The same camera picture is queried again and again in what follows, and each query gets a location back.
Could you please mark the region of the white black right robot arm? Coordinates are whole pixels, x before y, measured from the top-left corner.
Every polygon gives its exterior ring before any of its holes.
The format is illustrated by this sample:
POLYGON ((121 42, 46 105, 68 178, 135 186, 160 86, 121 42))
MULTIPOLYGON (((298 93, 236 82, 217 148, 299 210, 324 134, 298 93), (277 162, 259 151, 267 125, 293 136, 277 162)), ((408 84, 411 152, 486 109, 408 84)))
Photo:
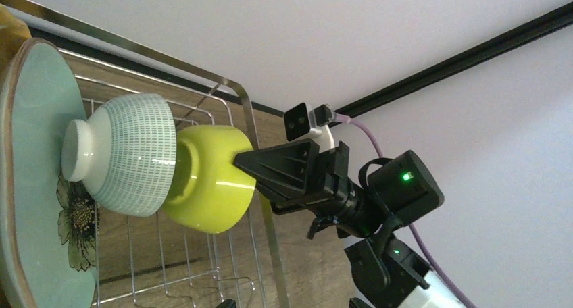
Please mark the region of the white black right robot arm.
POLYGON ((364 165, 357 182, 348 175, 345 143, 320 151, 315 141, 298 140, 239 153, 234 165, 256 179, 276 215, 312 212, 308 238, 329 227, 339 238, 357 238, 345 249, 360 293, 350 307, 462 306, 436 267, 395 236, 444 201, 413 151, 373 159, 375 171, 364 165))

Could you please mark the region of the pale green flower plate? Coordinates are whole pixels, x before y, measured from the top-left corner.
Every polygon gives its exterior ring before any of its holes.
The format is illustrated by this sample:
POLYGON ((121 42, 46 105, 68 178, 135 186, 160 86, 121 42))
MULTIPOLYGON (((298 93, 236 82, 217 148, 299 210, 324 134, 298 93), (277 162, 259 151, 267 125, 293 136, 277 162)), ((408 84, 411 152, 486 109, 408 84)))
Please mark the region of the pale green flower plate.
POLYGON ((1 289, 12 307, 90 307, 94 202, 61 175, 68 124, 85 119, 57 47, 27 40, 1 75, 1 289))

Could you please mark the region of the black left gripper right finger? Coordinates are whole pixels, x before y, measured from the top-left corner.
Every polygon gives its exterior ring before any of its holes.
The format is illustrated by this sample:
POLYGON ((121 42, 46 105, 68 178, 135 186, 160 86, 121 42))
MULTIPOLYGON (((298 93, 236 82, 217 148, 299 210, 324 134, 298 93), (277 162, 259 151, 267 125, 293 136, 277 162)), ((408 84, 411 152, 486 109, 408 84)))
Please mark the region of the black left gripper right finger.
POLYGON ((360 298, 353 297, 349 299, 348 308, 372 308, 372 307, 365 301, 361 300, 360 298))

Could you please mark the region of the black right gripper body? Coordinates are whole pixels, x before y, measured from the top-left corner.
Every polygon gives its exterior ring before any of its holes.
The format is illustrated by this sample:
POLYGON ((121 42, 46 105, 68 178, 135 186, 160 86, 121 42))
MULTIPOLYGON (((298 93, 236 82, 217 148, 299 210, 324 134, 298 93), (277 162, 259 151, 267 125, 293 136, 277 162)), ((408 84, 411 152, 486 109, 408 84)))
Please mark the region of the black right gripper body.
POLYGON ((319 152, 311 173, 309 190, 291 203, 271 203, 278 215, 309 210, 318 217, 354 217, 363 200, 362 189, 349 175, 349 146, 319 152))

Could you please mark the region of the orange polka dot plate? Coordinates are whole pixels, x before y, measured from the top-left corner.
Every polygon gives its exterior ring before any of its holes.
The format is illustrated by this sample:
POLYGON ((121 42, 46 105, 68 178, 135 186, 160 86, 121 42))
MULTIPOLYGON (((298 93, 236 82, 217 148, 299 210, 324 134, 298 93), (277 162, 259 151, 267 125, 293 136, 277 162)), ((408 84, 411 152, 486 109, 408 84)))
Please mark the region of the orange polka dot plate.
POLYGON ((20 47, 30 39, 27 24, 1 5, 1 72, 8 66, 20 47))

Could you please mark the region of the yellow green bowl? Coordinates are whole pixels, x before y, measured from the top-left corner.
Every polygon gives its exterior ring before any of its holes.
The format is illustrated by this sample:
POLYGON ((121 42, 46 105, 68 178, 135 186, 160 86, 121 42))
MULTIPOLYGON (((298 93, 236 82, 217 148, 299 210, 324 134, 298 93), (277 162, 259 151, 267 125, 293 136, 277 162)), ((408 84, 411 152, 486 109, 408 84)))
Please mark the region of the yellow green bowl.
POLYGON ((196 125, 177 134, 174 176, 161 210, 194 230, 220 234, 246 213, 256 181, 234 166, 237 153, 251 151, 247 136, 225 125, 196 125))

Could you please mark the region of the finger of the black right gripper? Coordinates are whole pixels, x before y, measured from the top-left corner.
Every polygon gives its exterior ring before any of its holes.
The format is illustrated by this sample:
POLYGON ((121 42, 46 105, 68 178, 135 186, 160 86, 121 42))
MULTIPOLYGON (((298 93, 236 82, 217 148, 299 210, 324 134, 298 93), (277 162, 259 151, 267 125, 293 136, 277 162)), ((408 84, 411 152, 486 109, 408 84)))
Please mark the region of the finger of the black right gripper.
POLYGON ((256 179, 256 188, 271 203, 291 203, 309 190, 319 150, 319 145, 307 138, 237 153, 233 164, 256 179))

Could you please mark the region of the pale green glass bowl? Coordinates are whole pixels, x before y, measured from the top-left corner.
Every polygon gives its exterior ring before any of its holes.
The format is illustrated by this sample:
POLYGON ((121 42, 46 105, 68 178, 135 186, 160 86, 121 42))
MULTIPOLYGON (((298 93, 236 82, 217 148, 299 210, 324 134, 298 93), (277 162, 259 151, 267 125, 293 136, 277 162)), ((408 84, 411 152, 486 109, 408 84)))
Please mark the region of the pale green glass bowl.
POLYGON ((61 170, 106 209, 149 217, 166 200, 176 164, 176 128, 158 94, 122 95, 66 128, 61 170))

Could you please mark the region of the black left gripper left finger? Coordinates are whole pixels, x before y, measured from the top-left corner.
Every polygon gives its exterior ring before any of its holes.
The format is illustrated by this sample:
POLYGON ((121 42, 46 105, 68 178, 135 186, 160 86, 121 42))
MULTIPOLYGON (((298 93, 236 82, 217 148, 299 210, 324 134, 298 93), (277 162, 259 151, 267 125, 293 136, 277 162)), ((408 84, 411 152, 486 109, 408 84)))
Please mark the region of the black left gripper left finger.
POLYGON ((234 299, 225 299, 216 308, 236 308, 236 301, 234 299))

